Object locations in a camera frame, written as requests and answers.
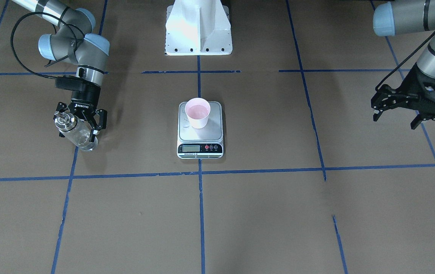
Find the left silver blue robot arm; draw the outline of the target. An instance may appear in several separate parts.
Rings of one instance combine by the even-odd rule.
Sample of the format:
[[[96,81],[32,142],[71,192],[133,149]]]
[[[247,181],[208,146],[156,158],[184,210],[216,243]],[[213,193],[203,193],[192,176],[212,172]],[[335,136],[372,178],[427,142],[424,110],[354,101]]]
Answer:
[[[373,120],[390,109],[406,108],[418,112],[411,121],[416,129],[425,120],[435,120],[435,0],[392,0],[377,6],[373,15],[377,36],[431,31],[417,47],[423,50],[398,88],[381,80],[371,99]]]

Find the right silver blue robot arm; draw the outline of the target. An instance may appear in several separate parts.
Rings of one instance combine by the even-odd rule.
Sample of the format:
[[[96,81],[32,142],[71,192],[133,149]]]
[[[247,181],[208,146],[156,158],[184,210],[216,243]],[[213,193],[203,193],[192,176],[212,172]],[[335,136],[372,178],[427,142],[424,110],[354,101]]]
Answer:
[[[19,64],[21,60],[14,48],[14,35],[24,19],[37,16],[51,23],[56,33],[46,33],[38,40],[40,55],[47,59],[48,66],[67,62],[77,66],[74,76],[48,76],[54,79],[58,89],[70,90],[69,105],[62,104],[58,111],[69,111],[86,121],[89,135],[94,140],[106,128],[107,111],[97,107],[103,76],[109,58],[110,42],[93,33],[95,17],[83,8],[72,9],[58,0],[17,0],[16,4],[28,10],[13,26],[10,36],[12,53]]]

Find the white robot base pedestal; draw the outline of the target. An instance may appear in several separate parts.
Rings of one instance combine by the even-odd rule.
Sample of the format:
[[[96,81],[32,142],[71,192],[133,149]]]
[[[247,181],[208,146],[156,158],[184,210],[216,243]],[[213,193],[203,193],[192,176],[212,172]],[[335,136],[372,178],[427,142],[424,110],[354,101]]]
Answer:
[[[176,0],[167,7],[168,56],[223,56],[233,52],[227,0]]]

